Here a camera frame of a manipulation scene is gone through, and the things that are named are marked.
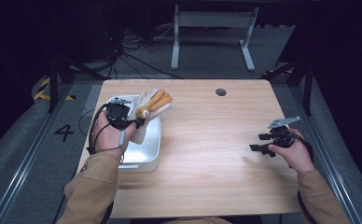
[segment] human hand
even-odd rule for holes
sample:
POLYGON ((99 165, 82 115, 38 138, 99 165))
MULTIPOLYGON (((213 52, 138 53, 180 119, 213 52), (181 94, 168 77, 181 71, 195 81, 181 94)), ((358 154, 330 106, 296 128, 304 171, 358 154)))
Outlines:
MULTIPOLYGON (((290 129, 289 131, 303 138, 298 130, 290 129)), ((270 144, 268 145, 268 149, 282 156, 288 165, 297 171, 298 174, 315 170, 313 162, 310 159, 309 151, 298 139, 295 139, 294 143, 289 148, 278 147, 274 144, 270 144)))
POLYGON ((139 96, 133 99, 134 109, 128 116, 128 120, 141 118, 145 119, 145 123, 136 130, 131 138, 132 142, 143 143, 148 123, 161 112, 172 107, 172 100, 173 98, 166 91, 158 89, 154 89, 150 93, 142 91, 139 96))
POLYGON ((103 110, 93 127, 92 138, 94 140, 93 145, 96 152, 107 151, 112 154, 119 155, 120 157, 126 151, 129 141, 135 132, 135 123, 132 123, 125 130, 125 139, 123 145, 119 145, 121 137, 121 131, 111 126, 108 122, 106 111, 103 110))

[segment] dark background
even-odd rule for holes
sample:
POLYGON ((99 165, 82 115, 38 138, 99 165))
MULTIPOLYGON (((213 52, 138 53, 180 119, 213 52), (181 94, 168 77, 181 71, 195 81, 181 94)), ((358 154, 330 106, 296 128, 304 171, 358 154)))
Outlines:
MULTIPOLYGON (((262 7, 257 24, 298 24, 279 62, 312 62, 320 90, 362 172, 362 1, 331 3, 310 11, 302 6, 262 7)), ((65 54, 81 63, 106 58, 120 39, 114 27, 132 27, 150 38, 155 26, 173 21, 173 13, 173 6, 163 5, 1 1, 0 139, 34 103, 32 87, 48 72, 53 55, 65 54), (112 13, 103 13, 111 7, 112 13)))

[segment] tan glove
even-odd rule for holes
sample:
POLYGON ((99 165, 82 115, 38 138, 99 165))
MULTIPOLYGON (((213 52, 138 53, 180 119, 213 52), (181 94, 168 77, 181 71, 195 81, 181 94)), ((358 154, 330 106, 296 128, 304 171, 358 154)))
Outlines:
POLYGON ((130 119, 145 119, 145 124, 133 134, 131 141, 135 144, 142 144, 146 136, 148 123, 166 109, 172 107, 173 98, 165 90, 154 89, 149 94, 145 91, 133 99, 134 109, 128 116, 130 119))

